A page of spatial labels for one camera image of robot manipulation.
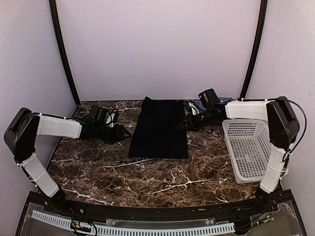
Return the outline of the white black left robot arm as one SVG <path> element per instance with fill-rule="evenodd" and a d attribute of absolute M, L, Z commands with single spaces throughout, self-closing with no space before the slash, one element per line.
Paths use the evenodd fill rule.
<path fill-rule="evenodd" d="M 64 200 L 64 191 L 47 171 L 58 142 L 66 138 L 115 144 L 131 138 L 131 133 L 118 124 L 118 118 L 118 109 L 109 111 L 95 105 L 81 118 L 50 115 L 22 107 L 7 127 L 3 139 L 16 165 L 50 200 L 51 208 L 58 214 L 66 214 L 69 202 Z"/>

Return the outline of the blue checkered shirt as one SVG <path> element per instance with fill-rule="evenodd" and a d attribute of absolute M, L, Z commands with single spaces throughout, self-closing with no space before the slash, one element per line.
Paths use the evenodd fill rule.
<path fill-rule="evenodd" d="M 233 98 L 232 97 L 219 97 L 218 98 L 218 101 L 214 102 L 214 104 L 219 104 L 219 103 L 226 103 L 226 102 L 229 102 L 229 101 L 232 101 Z M 206 111 L 208 108 L 211 108 L 212 106 L 212 102 L 208 102 L 208 103 L 205 103 L 206 104 L 206 107 L 204 106 L 204 104 L 202 103 L 201 100 L 194 100 L 195 104 L 197 105 L 197 107 L 201 110 L 201 111 Z"/>

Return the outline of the black garment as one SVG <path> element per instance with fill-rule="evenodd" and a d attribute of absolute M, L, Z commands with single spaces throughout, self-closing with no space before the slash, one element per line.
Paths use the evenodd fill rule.
<path fill-rule="evenodd" d="M 184 114 L 181 100 L 154 100 L 145 97 L 128 157 L 188 159 L 187 133 L 177 129 Z"/>

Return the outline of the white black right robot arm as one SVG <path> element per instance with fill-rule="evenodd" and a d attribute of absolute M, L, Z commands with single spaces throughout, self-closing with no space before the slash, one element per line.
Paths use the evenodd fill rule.
<path fill-rule="evenodd" d="M 285 96 L 267 99 L 220 98 L 213 89 L 199 94 L 201 107 L 184 101 L 185 115 L 177 128 L 198 131 L 221 122 L 238 184 L 259 182 L 251 209 L 262 213 L 275 201 L 288 171 L 290 156 L 301 142 L 300 123 Z"/>

